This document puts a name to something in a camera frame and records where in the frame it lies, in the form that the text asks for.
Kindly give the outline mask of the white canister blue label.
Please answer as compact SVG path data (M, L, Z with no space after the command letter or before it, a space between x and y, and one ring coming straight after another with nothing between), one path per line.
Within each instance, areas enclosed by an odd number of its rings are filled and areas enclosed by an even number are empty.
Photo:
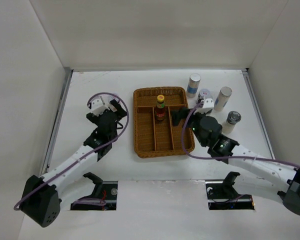
M222 111L224 107L226 106L227 102L229 101L229 98L232 95L232 89L228 86L224 86L220 89L219 94L217 98L214 101L214 110L215 111Z

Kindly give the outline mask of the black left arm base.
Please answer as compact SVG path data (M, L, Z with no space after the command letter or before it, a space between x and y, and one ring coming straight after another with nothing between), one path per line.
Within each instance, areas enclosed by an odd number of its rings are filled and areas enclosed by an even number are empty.
M94 173L83 175L93 184L90 194L85 194L70 205L71 211L115 211L117 209L118 181L103 181Z

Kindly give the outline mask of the blue label silver-lid canister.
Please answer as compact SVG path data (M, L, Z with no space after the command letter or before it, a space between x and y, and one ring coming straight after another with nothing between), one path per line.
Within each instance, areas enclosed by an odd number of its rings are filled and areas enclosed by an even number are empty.
M189 81L186 89L186 95L189 98L194 98L199 88L201 76L198 73L192 73L189 76Z

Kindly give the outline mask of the red sauce bottle yellow cap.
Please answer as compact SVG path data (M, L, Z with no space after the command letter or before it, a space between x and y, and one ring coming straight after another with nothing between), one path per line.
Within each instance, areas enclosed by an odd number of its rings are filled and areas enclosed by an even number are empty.
M165 97L160 94L156 97L156 107L154 109L155 118L158 121L163 121L166 115Z

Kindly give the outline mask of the dark spice jar white lid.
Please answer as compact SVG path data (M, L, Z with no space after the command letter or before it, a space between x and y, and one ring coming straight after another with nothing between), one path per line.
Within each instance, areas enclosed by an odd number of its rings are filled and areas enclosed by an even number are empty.
M116 93L113 93L112 95L108 96L108 101L111 102L112 100L115 100L117 103L120 103L120 100L117 98Z

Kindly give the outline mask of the dark jar red-label lid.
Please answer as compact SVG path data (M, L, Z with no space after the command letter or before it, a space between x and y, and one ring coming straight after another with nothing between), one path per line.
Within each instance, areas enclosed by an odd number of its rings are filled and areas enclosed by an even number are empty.
M212 95L211 95L210 90L208 90L207 88L202 88L198 92L196 104L199 104L202 100L205 100L205 99L212 99Z

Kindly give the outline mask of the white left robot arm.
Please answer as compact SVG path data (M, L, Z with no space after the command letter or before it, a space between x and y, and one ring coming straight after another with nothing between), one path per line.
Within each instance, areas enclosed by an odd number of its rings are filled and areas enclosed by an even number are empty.
M129 119L127 105L119 97L108 104L88 103L87 119L96 129L79 149L55 169L41 176L32 175L25 182L22 197L14 207L22 211L42 228L51 225L64 207L107 205L103 180L91 173L90 168L101 160L126 130L121 124Z

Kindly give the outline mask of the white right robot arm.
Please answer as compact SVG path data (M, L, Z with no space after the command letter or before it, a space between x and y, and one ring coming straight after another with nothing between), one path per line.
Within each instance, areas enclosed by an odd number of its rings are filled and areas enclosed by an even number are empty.
M246 183L254 195L282 204L292 213L300 216L300 165L262 157L236 140L222 134L218 121L194 108L181 107L171 111L174 127L185 120L181 134L191 130L199 144L207 148L207 160L217 160L227 165L244 169L265 180L265 183Z

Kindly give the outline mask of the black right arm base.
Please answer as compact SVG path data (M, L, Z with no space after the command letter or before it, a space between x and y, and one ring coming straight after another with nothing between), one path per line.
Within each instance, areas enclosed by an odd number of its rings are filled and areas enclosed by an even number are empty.
M213 210L255 210L251 195L239 194L234 189L239 172L227 174L225 179L207 180L205 182L208 209Z

